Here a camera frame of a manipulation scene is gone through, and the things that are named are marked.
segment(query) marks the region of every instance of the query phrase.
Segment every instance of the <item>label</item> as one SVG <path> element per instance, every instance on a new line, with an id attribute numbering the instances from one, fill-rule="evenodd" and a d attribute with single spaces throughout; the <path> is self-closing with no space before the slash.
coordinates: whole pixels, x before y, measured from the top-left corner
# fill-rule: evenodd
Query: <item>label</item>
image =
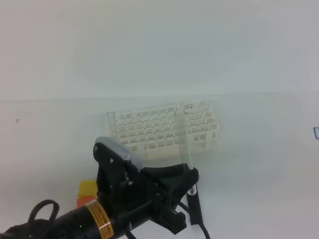
<path id="1" fill-rule="evenodd" d="M 99 228 L 101 238 L 109 239 L 114 235 L 112 224 L 102 205 L 94 200 L 87 204 L 86 207 L 92 214 L 96 225 Z"/>

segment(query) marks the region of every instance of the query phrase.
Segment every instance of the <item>glass tube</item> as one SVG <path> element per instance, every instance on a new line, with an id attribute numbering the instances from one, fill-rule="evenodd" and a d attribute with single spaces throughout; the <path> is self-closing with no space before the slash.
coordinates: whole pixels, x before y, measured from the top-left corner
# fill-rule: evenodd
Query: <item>glass tube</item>
<path id="1" fill-rule="evenodd" d="M 193 169 L 192 159 L 189 152 L 189 140 L 188 140 L 188 126 L 186 122 L 186 112 L 183 109 L 177 109 L 175 112 L 176 119 L 176 136 L 178 139 L 179 155 L 182 163 L 187 164 L 186 167 Z M 197 193 L 196 185 L 194 185 L 188 192 L 190 195 Z"/>

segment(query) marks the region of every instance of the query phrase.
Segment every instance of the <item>orange object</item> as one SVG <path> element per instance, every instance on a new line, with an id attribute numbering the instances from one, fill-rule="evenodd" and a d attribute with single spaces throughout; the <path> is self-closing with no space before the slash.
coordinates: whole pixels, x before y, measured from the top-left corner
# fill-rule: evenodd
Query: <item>orange object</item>
<path id="1" fill-rule="evenodd" d="M 84 204 L 91 202 L 92 200 L 96 199 L 96 196 L 85 196 L 77 199 L 77 206 L 82 207 Z"/>

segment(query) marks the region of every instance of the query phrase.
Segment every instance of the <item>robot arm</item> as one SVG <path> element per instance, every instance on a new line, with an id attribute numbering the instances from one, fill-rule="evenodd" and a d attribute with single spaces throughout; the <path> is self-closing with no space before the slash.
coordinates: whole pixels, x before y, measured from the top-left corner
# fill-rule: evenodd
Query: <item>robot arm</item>
<path id="1" fill-rule="evenodd" d="M 99 163 L 98 198 L 56 218 L 59 206 L 53 200 L 39 203 L 26 224 L 0 234 L 0 239 L 117 239 L 148 220 L 177 234 L 186 228 L 185 215 L 177 212 L 181 199 L 198 182 L 197 169 L 185 165 L 141 168 L 139 157 L 110 138 L 100 137 L 94 146 Z M 49 220 L 35 220 L 37 212 L 53 204 Z M 208 232 L 201 224 L 206 238 Z"/>

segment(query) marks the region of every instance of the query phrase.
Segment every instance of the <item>white background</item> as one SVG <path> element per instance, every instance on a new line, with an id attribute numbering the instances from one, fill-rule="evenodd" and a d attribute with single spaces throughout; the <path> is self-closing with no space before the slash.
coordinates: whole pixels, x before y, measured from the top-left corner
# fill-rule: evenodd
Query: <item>white background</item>
<path id="1" fill-rule="evenodd" d="M 318 237 L 318 7 L 1 0 L 0 230 L 43 199 L 61 214 L 76 206 L 80 181 L 96 176 L 107 111 L 212 100 L 222 142 L 195 160 L 211 238 Z M 134 234 L 203 238 L 153 223 Z"/>
<path id="2" fill-rule="evenodd" d="M 202 99 L 213 100 L 222 129 L 213 153 L 193 156 L 211 238 L 317 237 L 317 93 L 2 103 L 0 230 L 26 222 L 47 198 L 61 214 L 76 207 L 80 181 L 97 173 L 92 148 L 106 130 L 105 112 Z M 196 226 L 174 236 L 151 222 L 133 232 L 141 239 L 204 238 Z"/>
<path id="3" fill-rule="evenodd" d="M 1 0 L 0 100 L 319 89 L 315 0 Z"/>

